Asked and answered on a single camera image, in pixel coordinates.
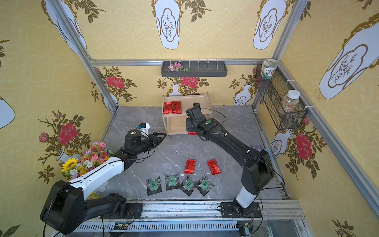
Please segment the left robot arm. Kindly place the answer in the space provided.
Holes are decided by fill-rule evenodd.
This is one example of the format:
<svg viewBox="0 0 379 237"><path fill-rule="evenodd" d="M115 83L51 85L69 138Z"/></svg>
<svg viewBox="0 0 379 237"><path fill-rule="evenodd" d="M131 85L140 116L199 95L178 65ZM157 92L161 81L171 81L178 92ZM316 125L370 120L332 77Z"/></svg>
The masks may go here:
<svg viewBox="0 0 379 237"><path fill-rule="evenodd" d="M130 168L141 153L154 150L166 138L165 133L146 135L138 129L128 131L124 145L104 164L69 182L56 182L40 214L45 225L66 235L83 222L105 215L125 217L129 214L126 198L111 193L88 200L89 195L114 176Z"/></svg>

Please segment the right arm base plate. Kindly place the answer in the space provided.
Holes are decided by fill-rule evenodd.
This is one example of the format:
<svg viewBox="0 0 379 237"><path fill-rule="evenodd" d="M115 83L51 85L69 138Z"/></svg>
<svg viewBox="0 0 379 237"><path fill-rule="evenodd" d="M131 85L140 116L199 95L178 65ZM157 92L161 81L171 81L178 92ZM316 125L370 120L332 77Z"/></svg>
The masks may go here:
<svg viewBox="0 0 379 237"><path fill-rule="evenodd" d="M253 202L247 208L236 202L221 202L220 211L223 218L261 218L262 209L258 202Z"/></svg>

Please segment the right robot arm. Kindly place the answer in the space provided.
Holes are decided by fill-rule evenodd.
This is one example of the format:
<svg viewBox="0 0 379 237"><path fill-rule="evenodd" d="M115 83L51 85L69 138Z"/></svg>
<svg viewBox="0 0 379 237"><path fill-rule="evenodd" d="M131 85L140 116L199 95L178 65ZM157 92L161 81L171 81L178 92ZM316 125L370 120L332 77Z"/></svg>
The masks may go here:
<svg viewBox="0 0 379 237"><path fill-rule="evenodd" d="M204 141L211 141L232 156L243 168L242 188L235 198L236 204L247 209L261 190L274 178L270 154L253 149L230 134L221 122L206 118L199 103L186 110L187 128Z"/></svg>

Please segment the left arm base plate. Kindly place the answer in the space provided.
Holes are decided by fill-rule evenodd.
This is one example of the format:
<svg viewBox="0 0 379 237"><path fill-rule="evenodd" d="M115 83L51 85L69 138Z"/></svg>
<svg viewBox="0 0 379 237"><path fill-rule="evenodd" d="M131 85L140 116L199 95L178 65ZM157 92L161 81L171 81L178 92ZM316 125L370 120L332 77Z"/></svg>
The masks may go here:
<svg viewBox="0 0 379 237"><path fill-rule="evenodd" d="M113 219L140 219L143 204L140 202L123 203L113 214Z"/></svg>

